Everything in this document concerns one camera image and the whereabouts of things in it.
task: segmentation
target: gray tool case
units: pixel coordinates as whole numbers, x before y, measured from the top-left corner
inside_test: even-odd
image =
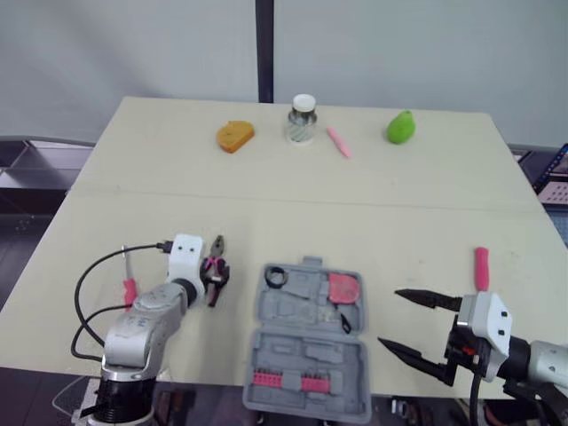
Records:
[[[288,275],[281,288],[267,284],[265,276],[274,267]],[[329,301],[331,273],[357,280],[359,298],[355,303]],[[365,319],[360,275],[326,269],[321,258],[307,256],[301,264],[267,264],[260,280],[256,316],[263,325],[253,335],[242,393],[245,407],[368,423],[367,348],[357,338]],[[349,334],[343,330],[340,313],[351,325]]]

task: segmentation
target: black pole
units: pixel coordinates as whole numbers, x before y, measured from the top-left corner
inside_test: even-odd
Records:
[[[258,102],[274,102],[274,0],[256,0]]]

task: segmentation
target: black cable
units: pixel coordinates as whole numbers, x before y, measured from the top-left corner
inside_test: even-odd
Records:
[[[85,330],[87,330],[87,333],[89,333],[91,335],[91,337],[93,339],[95,339],[95,341],[98,344],[100,344],[101,346],[103,346],[103,347],[105,346],[105,341],[103,339],[101,339],[99,337],[99,335],[97,335],[97,333],[95,333],[95,330],[93,330],[89,324],[87,324],[87,321],[85,320],[85,317],[83,316],[83,311],[81,311],[81,305],[79,304],[79,293],[81,291],[81,286],[83,284],[83,281],[85,280],[85,278],[87,277],[89,272],[91,272],[97,265],[103,263],[104,261],[106,261],[107,259],[110,259],[111,257],[121,255],[122,253],[127,253],[129,251],[134,251],[134,250],[157,249],[157,248],[162,249],[163,243],[146,244],[144,246],[133,246],[133,247],[124,248],[122,250],[117,250],[113,253],[110,253],[109,255],[101,257],[94,264],[89,266],[87,268],[87,270],[85,272],[83,272],[83,275],[81,275],[81,278],[77,281],[77,284],[75,286],[75,311],[77,312],[77,317],[79,317],[79,322],[81,322],[81,326]]]
[[[115,310],[118,310],[118,309],[126,309],[126,308],[130,308],[131,306],[132,306],[131,304],[120,304],[120,305],[116,305],[116,306],[108,306],[107,308],[99,309],[98,311],[89,315],[89,317],[85,320],[85,322],[89,323],[90,320],[95,318],[100,313],[108,312],[108,311],[115,311]],[[75,336],[73,337],[73,342],[71,342],[71,355],[73,355],[74,357],[79,358],[79,359],[90,359],[92,361],[102,362],[103,359],[101,357],[97,357],[95,355],[85,355],[84,353],[77,352],[77,349],[76,349],[77,340],[79,340],[79,335],[81,335],[81,332],[83,331],[83,329],[84,329],[84,327],[83,327],[83,325],[81,325],[77,329],[77,331],[75,332]]]
[[[477,422],[477,396],[479,395],[479,384],[481,383],[481,375],[474,374],[471,381],[471,392],[469,393],[469,424],[478,426]]]

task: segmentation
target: green pear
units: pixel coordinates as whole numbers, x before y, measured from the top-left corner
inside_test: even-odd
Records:
[[[414,123],[412,113],[403,111],[387,127],[387,139],[393,144],[404,144],[414,135],[415,130],[416,124]]]

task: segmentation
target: white wall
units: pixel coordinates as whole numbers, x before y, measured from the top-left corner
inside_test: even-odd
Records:
[[[257,101],[254,0],[0,0],[0,136],[96,142],[125,95]]]
[[[483,111],[507,143],[568,142],[566,0],[275,3],[276,102]]]

